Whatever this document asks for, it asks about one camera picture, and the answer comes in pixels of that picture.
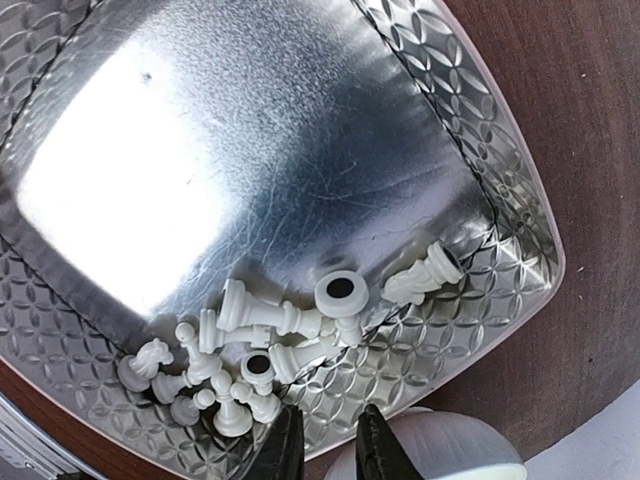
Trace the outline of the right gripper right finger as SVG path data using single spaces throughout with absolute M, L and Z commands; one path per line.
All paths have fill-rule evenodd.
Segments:
M 423 479 L 374 404 L 358 417 L 355 460 L 358 480 Z

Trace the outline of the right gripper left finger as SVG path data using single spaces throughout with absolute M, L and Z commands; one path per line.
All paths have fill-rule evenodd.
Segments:
M 291 479 L 304 477 L 304 424 L 302 411 L 284 405 L 243 479 Z

